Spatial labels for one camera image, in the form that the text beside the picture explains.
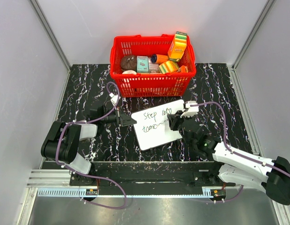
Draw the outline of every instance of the red basket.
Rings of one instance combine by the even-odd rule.
[[[178,63],[185,65],[188,73],[171,74],[122,74],[121,59],[125,55],[151,57],[152,54],[166,55],[174,35],[161,37],[119,36],[115,37],[111,51],[111,77],[116,81],[123,97],[182,96],[196,74],[195,54],[189,36],[183,57]]]

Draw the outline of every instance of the yellow box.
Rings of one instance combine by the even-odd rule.
[[[169,59],[174,62],[179,62],[184,54],[185,49],[186,49],[186,36],[175,34],[171,46],[168,50]]]

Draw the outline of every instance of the purple cable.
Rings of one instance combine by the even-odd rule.
[[[235,200],[236,198],[238,198],[240,196],[240,194],[243,192],[243,190],[244,190],[244,185],[241,185],[239,192],[233,198],[225,200],[225,203],[231,202],[231,201]]]
[[[232,150],[229,148],[229,146],[228,146],[228,144],[227,144],[227,142],[226,142],[226,134],[227,134],[227,131],[226,131],[226,117],[225,117],[225,113],[224,113],[224,110],[223,110],[223,108],[221,107],[221,105],[220,105],[219,103],[217,103],[217,102],[205,102],[205,103],[200,103],[200,104],[191,105],[191,106],[201,106],[201,105],[211,105],[211,104],[215,104],[215,105],[217,105],[217,106],[220,108],[221,112],[222,112],[223,120],[224,120],[224,137],[223,137],[223,142],[224,142],[225,147],[226,147],[230,152],[232,152]],[[250,158],[250,157],[248,157],[248,156],[244,156],[243,154],[238,153],[238,152],[233,152],[233,154],[236,154],[237,156],[240,156],[240,157],[242,157],[242,158],[248,159],[248,160],[250,160],[250,161],[253,161],[253,162],[255,162],[255,163],[258,163],[258,164],[261,164],[261,165],[262,165],[262,162],[259,161],[259,160],[257,160],[257,159]],[[285,172],[285,171],[283,171],[282,169],[279,169],[278,167],[276,167],[276,166],[274,166],[274,165],[267,164],[267,163],[266,163],[266,166],[268,166],[268,167],[270,167],[270,168],[272,168],[272,169],[274,169],[274,170],[277,170],[277,171],[283,173],[284,175],[286,175],[286,176],[288,176],[288,177],[290,178],[290,174],[289,174],[288,172]]]
[[[60,138],[59,138],[59,143],[58,143],[57,148],[56,148],[56,155],[55,155],[55,162],[56,162],[58,165],[65,165],[65,164],[59,162],[59,149],[60,149],[61,141],[62,141],[62,139],[63,139],[63,137],[64,137],[64,135],[65,135],[65,132],[66,132],[68,126],[70,126],[70,125],[72,125],[72,124],[85,124],[85,123],[93,123],[93,122],[96,122],[96,121],[98,121],[98,120],[101,120],[101,119],[105,118],[105,117],[108,116],[109,114],[111,114],[111,113],[115,110],[115,108],[117,107],[118,102],[119,102],[120,91],[119,91],[119,88],[117,87],[117,85],[116,85],[114,82],[108,82],[107,85],[106,85],[106,88],[107,88],[108,93],[110,93],[110,91],[109,91],[109,89],[108,89],[108,85],[111,85],[111,84],[114,85],[114,86],[116,87],[116,89],[117,89],[118,99],[117,99],[117,102],[116,102],[115,106],[114,106],[114,107],[113,107],[113,108],[112,108],[112,109],[111,109],[107,114],[105,114],[104,116],[102,116],[102,117],[100,117],[100,118],[98,118],[98,119],[91,120],[91,121],[88,121],[88,122],[83,122],[83,121],[70,122],[70,123],[67,123],[67,124],[65,125],[65,127],[63,128],[63,130],[62,130],[62,132],[61,132],[61,135],[60,135]],[[118,184],[118,183],[115,182],[114,180],[109,179],[109,178],[107,178],[107,177],[98,177],[98,176],[92,176],[92,175],[88,175],[88,174],[83,174],[83,173],[81,173],[81,172],[77,172],[77,171],[75,171],[74,169],[72,169],[70,166],[67,166],[67,165],[65,165],[65,168],[67,168],[67,169],[69,169],[69,170],[75,172],[75,173],[78,174],[78,175],[84,176],[84,177],[90,177],[90,178],[94,178],[94,179],[108,180],[109,182],[112,182],[112,183],[114,183],[116,186],[118,186],[119,189],[122,191],[122,193],[123,193],[123,195],[124,195],[124,204],[123,204],[122,206],[119,206],[119,207],[112,207],[112,206],[102,205],[102,204],[98,204],[98,203],[95,203],[95,202],[90,202],[90,201],[86,201],[86,200],[84,200],[85,203],[88,202],[88,203],[90,203],[90,204],[92,204],[92,205],[97,205],[97,206],[101,206],[101,207],[105,207],[105,208],[113,209],[113,210],[120,210],[120,209],[123,209],[123,208],[125,208],[125,207],[127,206],[127,196],[126,196],[126,193],[125,193],[124,189],[120,186],[120,184]]]

